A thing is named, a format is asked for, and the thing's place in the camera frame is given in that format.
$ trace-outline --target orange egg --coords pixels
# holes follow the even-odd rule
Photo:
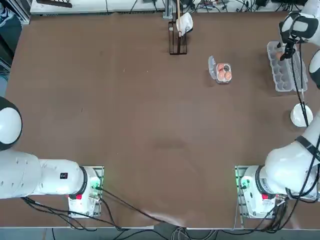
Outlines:
[[[218,72],[224,68],[224,64],[223,63],[219,63],[218,66],[217,66],[217,69],[218,69]]]
[[[222,69],[221,71],[219,71],[218,79],[219,79],[220,81],[223,81],[224,78],[225,78],[225,72],[224,72],[224,70]]]
[[[278,59],[278,60],[280,61],[280,58],[281,58],[282,54],[283,54],[282,51],[278,51],[278,52],[275,54],[276,59]]]
[[[224,77],[225,77],[225,79],[226,79],[227,81],[230,81],[230,80],[231,80],[231,77],[232,77],[231,72],[227,71],[227,72],[225,73]]]

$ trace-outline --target small white cup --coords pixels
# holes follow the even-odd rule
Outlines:
[[[192,21],[192,17],[189,12],[186,12],[180,17],[180,24],[181,24],[181,36],[185,35],[194,27],[194,22]]]
[[[306,117],[308,118],[308,123],[314,119],[311,109],[305,105]],[[291,121],[294,125],[299,128],[306,127],[306,121],[304,119],[304,115],[302,114],[302,109],[300,103],[294,106],[290,113]]]

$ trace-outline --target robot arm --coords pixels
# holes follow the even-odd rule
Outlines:
[[[280,60],[290,59],[295,44],[313,43],[320,46],[320,0],[309,0],[301,12],[290,12],[279,23],[280,43],[284,47]],[[311,79],[320,89],[320,51],[312,57],[309,65]],[[241,179],[241,188],[250,218],[263,218],[273,209],[277,195],[297,196],[312,169],[303,192],[305,199],[319,199],[318,180],[320,151],[313,155],[320,133],[320,111],[305,132],[287,146],[272,150],[264,166],[249,166]]]
[[[313,43],[320,46],[320,0],[309,0],[301,12],[290,12],[279,23],[281,45],[285,47],[282,59],[290,59],[295,53],[294,44]],[[320,51],[312,57],[309,65],[311,79],[320,89]]]
[[[18,108],[0,97],[0,199],[68,195],[69,210],[93,217],[101,179],[93,167],[65,159],[38,159],[10,149],[22,134]]]

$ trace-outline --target brown table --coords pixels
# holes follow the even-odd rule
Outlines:
[[[263,164],[302,132],[289,119],[298,98],[275,91],[266,53],[284,17],[195,14],[184,56],[168,54],[160,14],[35,17],[23,28],[7,90],[23,117],[15,149],[104,165],[106,188],[171,223],[232,228],[235,165]],[[303,49],[309,63],[316,48]],[[229,85],[211,79],[210,55],[231,64]],[[312,81],[308,88],[316,113],[320,94]],[[34,198],[68,208],[64,196]],[[119,225],[155,224],[106,199]],[[0,226],[66,225],[20,199],[1,200],[0,211]],[[299,204],[286,227],[317,229],[319,215],[319,204]]]

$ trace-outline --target clear plastic container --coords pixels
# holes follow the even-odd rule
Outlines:
[[[218,71],[218,66],[220,64],[223,64],[223,77],[219,77],[219,71]],[[213,56],[210,56],[208,59],[208,67],[209,67],[209,73],[212,77],[212,79],[214,79],[218,84],[228,84],[230,83],[231,79],[232,79],[232,72],[231,72],[231,66],[229,63],[219,63],[216,64],[215,59]],[[226,79],[225,74],[229,73],[230,74],[230,78]]]
[[[276,57],[277,52],[283,52],[284,47],[277,48],[278,41],[271,41],[266,46],[268,58],[270,60],[270,66],[272,70],[273,81],[275,84],[275,90],[278,92],[290,92],[296,90],[291,59],[284,59],[280,61]],[[301,92],[301,64],[300,53],[296,51],[293,55],[293,69],[294,76],[297,83],[298,91]],[[306,66],[302,60],[302,89],[306,91],[308,89],[308,77],[306,74]]]

